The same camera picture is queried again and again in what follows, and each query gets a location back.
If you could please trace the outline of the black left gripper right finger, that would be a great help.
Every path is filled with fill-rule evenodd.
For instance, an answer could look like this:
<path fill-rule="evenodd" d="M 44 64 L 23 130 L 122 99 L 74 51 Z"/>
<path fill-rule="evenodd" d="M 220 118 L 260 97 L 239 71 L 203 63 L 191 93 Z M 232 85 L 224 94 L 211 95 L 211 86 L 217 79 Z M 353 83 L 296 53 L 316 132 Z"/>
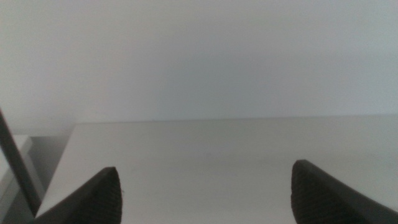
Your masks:
<path fill-rule="evenodd" d="M 297 223 L 397 224 L 396 211 L 307 160 L 297 160 L 292 167 L 290 204 Z"/>

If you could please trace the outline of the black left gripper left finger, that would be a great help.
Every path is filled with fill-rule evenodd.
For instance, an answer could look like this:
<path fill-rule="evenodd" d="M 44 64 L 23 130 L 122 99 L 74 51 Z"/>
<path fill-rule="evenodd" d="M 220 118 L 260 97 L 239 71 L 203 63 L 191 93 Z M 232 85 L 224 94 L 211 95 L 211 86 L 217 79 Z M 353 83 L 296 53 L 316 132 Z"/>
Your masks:
<path fill-rule="evenodd" d="M 121 183 L 115 167 L 105 167 L 91 179 L 34 219 L 36 224 L 120 224 Z"/>

